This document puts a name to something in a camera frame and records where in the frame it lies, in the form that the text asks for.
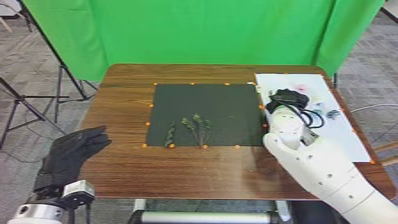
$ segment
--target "dark green mat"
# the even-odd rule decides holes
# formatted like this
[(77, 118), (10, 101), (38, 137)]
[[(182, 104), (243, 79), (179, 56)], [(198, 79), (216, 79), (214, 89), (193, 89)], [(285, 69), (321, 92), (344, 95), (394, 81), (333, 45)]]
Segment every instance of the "dark green mat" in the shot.
[(262, 114), (252, 85), (157, 85), (152, 101), (147, 145), (163, 146), (170, 123), (175, 123), (173, 144), (195, 146), (193, 135), (181, 125), (198, 114), (211, 120), (212, 129), (205, 131), (209, 146), (262, 145)]

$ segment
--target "black glove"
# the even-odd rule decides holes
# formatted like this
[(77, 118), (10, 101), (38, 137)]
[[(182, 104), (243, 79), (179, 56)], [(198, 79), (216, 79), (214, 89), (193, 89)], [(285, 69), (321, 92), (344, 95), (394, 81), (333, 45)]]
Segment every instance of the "black glove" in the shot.
[(111, 142), (104, 129), (101, 126), (76, 131), (53, 141), (35, 177), (33, 191), (44, 187), (63, 187), (77, 180), (83, 162)]

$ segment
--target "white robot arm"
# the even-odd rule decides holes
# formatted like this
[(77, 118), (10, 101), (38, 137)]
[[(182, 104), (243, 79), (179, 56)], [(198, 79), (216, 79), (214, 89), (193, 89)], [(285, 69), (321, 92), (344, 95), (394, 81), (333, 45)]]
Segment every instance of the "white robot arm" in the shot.
[(278, 106), (262, 142), (291, 177), (351, 224), (394, 224), (398, 208), (367, 183), (339, 146), (321, 137), (310, 145), (300, 144), (305, 131), (296, 113)]

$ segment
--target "small plant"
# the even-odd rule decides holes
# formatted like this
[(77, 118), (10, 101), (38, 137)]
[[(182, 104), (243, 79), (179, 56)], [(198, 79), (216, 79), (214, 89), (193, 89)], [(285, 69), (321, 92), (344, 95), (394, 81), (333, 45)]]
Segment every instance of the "small plant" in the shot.
[(186, 129), (189, 130), (189, 133), (195, 137), (196, 145), (200, 146), (200, 148), (207, 148), (205, 142), (207, 142), (207, 138), (209, 138), (209, 133), (205, 135), (205, 131), (209, 132), (209, 130), (212, 129), (212, 123), (209, 120), (202, 121), (198, 114), (191, 115), (191, 120), (193, 120), (195, 125), (186, 118), (182, 118), (181, 124), (186, 127)]
[(182, 118), (182, 120), (181, 120), (181, 124), (182, 124), (182, 126), (188, 128), (189, 133), (191, 133), (191, 135), (193, 135), (193, 137), (195, 137), (195, 141), (198, 142), (196, 134), (195, 134), (195, 126), (193, 126), (193, 124), (191, 124), (191, 122), (189, 122), (189, 120), (188, 120), (186, 118)]
[(173, 132), (175, 132), (175, 123), (172, 121), (165, 137), (165, 148), (170, 148), (170, 146), (173, 145)]

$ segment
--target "wooden table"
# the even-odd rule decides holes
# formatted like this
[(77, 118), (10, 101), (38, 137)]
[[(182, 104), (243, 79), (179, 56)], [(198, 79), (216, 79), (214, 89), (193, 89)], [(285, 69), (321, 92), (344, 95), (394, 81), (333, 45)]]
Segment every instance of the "wooden table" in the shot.
[[(154, 83), (241, 84), (255, 80), (253, 73), (323, 74), (323, 70), (312, 66), (248, 65), (118, 64), (109, 67), (83, 121), (83, 128), (108, 126), (113, 140), (81, 170), (81, 178), (93, 184), (99, 197), (314, 199), (262, 147), (209, 146), (205, 150), (196, 147), (173, 150), (141, 147)], [(340, 96), (332, 87), (330, 90), (376, 161)], [(378, 162), (360, 163), (356, 167), (376, 189), (392, 198), (394, 186)]]

